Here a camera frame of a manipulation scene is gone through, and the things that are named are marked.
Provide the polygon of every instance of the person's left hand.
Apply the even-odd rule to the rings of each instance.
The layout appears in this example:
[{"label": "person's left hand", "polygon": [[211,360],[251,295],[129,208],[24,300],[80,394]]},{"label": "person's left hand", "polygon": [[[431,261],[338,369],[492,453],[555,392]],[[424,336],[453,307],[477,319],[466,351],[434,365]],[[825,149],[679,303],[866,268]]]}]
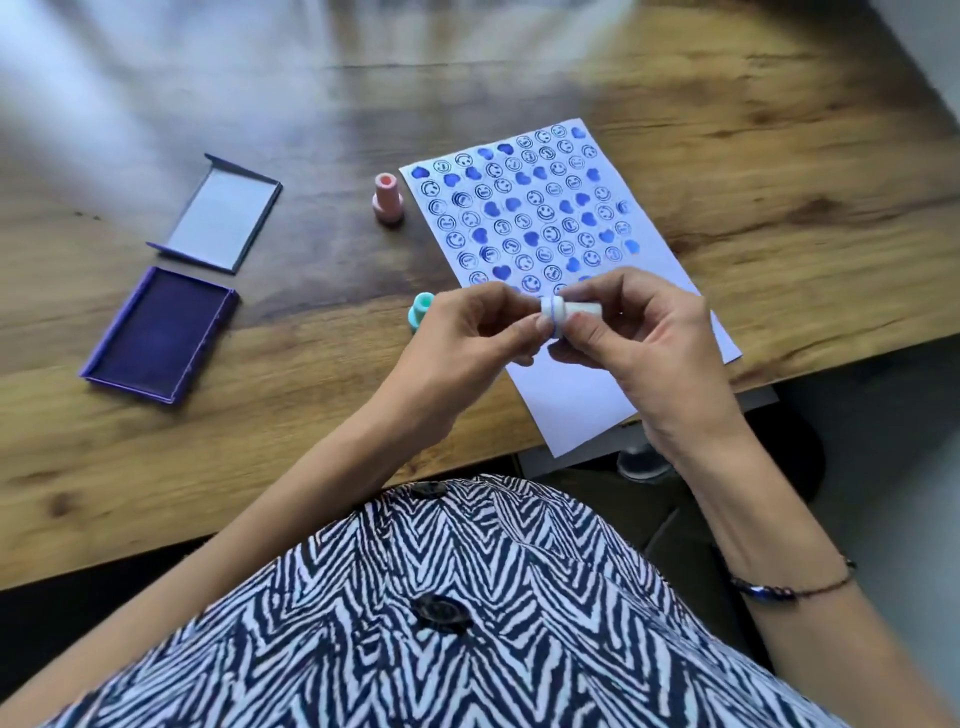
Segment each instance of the person's left hand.
[{"label": "person's left hand", "polygon": [[511,361],[530,366],[553,324],[540,300],[491,281],[438,294],[372,403],[440,442]]}]

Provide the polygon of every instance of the fingernail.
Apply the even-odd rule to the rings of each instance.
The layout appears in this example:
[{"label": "fingernail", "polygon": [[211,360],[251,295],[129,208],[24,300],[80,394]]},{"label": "fingernail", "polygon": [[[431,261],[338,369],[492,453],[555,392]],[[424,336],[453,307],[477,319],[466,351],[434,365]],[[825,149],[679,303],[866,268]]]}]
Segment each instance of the fingernail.
[{"label": "fingernail", "polygon": [[537,333],[540,336],[549,336],[553,333],[553,322],[542,313],[537,314]]}]

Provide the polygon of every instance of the hand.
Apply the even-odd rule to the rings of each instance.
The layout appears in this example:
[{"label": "hand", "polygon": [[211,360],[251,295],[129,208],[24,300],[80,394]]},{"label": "hand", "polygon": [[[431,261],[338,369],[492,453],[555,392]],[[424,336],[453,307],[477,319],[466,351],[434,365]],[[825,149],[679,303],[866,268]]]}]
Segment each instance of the hand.
[{"label": "hand", "polygon": [[399,412],[428,448],[509,362],[533,364],[552,330],[539,299],[499,281],[438,294],[374,400]]},{"label": "hand", "polygon": [[664,457],[676,465],[744,432],[703,298],[630,267],[571,285],[564,298],[599,301],[603,319],[569,317],[550,355],[609,371]]}]

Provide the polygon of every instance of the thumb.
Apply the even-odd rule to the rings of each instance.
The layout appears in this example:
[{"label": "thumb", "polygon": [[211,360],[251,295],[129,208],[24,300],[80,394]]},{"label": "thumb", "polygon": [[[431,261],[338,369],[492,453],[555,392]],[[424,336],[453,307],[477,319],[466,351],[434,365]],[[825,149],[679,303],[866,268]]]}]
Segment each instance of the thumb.
[{"label": "thumb", "polygon": [[500,333],[491,337],[497,353],[504,361],[518,356],[533,355],[546,344],[553,332],[553,322],[541,313],[532,313],[514,321]]},{"label": "thumb", "polygon": [[627,340],[599,316],[578,311],[564,322],[564,338],[576,350],[609,370],[625,353]]}]

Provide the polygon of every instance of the finger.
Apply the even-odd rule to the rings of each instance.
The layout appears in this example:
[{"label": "finger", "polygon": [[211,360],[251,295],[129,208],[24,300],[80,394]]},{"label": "finger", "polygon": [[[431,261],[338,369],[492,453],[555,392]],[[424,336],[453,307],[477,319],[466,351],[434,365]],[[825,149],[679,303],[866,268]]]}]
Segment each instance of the finger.
[{"label": "finger", "polygon": [[524,296],[499,280],[464,288],[462,295],[477,326],[500,323],[501,330],[540,310],[540,299]]},{"label": "finger", "polygon": [[604,317],[609,319],[621,311],[638,315],[654,296],[675,287],[660,276],[627,265],[568,286],[564,289],[564,298],[598,301],[603,305]]},{"label": "finger", "polygon": [[593,361],[589,356],[571,347],[570,343],[565,339],[555,341],[547,347],[547,351],[550,352],[550,357],[554,361],[559,361],[561,364],[579,364],[589,369],[603,369],[603,367]]},{"label": "finger", "polygon": [[539,351],[553,332],[553,322],[540,313],[526,316],[513,322],[500,333],[491,337],[491,343],[504,361]]},{"label": "finger", "polygon": [[610,328],[599,316],[577,312],[564,322],[564,338],[574,349],[586,354],[605,369],[616,368],[628,356],[630,342]]}]

